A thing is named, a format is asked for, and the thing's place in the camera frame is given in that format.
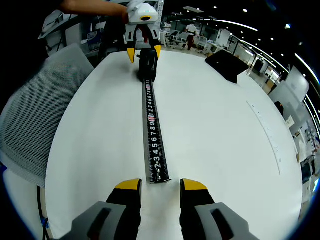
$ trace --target black object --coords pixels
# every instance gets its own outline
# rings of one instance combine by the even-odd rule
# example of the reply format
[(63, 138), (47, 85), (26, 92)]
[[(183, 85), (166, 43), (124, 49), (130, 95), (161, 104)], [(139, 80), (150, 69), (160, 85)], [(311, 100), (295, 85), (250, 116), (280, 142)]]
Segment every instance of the black object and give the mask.
[(247, 64), (224, 50), (208, 57), (205, 62), (234, 84), (237, 83), (238, 75), (249, 69)]
[(308, 162), (304, 166), (301, 165), (301, 172), (302, 172), (302, 184), (305, 184), (311, 178), (311, 168)]
[(277, 101), (274, 103), (274, 105), (276, 106), (276, 108), (279, 110), (279, 112), (283, 116), (284, 115), (284, 106), (282, 106), (281, 102)]
[(180, 226), (184, 240), (206, 240), (206, 234), (196, 206), (214, 204), (207, 189), (186, 190), (185, 182), (180, 180)]
[(126, 206), (118, 227), (114, 240), (136, 240), (141, 224), (141, 201), (142, 201), (142, 180), (137, 184), (137, 189), (115, 188), (107, 199), (107, 203)]
[(168, 173), (152, 80), (145, 79), (143, 88), (145, 96), (144, 124), (146, 124), (145, 127), (147, 128), (147, 139), (145, 138), (145, 141), (148, 146), (148, 177), (151, 183), (164, 183), (171, 179)]
[(316, 173), (316, 166), (315, 166), (315, 161), (313, 160), (312, 162), (311, 162), (311, 167), (312, 167), (312, 175), (313, 174), (315, 174)]
[(253, 70), (256, 70), (257, 72), (260, 73), (260, 71), (261, 71), (261, 69), (262, 69), (263, 66), (264, 66), (263, 61), (258, 60), (258, 61), (255, 62), (255, 65), (254, 65), (254, 67), (253, 67)]
[(143, 83), (144, 80), (155, 81), (157, 76), (158, 54), (153, 48), (142, 48), (139, 62), (138, 78)]

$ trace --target mesh chair back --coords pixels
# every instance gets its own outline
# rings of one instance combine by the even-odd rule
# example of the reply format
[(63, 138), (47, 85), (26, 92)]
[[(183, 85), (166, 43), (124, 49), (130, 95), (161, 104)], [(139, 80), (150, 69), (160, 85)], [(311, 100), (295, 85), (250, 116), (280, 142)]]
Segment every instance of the mesh chair back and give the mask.
[(15, 92), (0, 116), (0, 161), (27, 181), (45, 187), (51, 145), (64, 112), (93, 71), (73, 44), (49, 57)]
[(198, 45), (205, 48), (207, 45), (207, 38), (200, 36), (199, 41), (198, 41)]

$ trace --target white tabletop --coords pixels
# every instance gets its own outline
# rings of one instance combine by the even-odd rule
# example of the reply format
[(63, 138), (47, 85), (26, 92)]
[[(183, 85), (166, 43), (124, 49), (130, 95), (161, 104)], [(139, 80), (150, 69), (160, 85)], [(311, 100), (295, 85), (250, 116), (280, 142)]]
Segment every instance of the white tabletop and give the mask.
[[(233, 84), (201, 57), (162, 51), (154, 91), (172, 181), (148, 184), (138, 65), (126, 52), (112, 53), (61, 120), (45, 189), (54, 237), (66, 234), (94, 203), (106, 201), (117, 184), (135, 178), (143, 181), (138, 239), (183, 239), (181, 178), (206, 185), (215, 202), (246, 219), (259, 239), (286, 237), (300, 213), (301, 168), (285, 121), (258, 84), (246, 73)], [(272, 132), (277, 158), (249, 104)]]

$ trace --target tape measure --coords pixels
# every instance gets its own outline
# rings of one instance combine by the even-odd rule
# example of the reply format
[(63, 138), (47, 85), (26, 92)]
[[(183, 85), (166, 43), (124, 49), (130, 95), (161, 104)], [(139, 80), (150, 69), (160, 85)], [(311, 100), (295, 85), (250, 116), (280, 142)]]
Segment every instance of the tape measure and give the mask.
[(159, 116), (152, 80), (144, 80), (145, 112), (148, 145), (149, 177), (151, 183), (164, 183), (170, 179), (161, 135)]

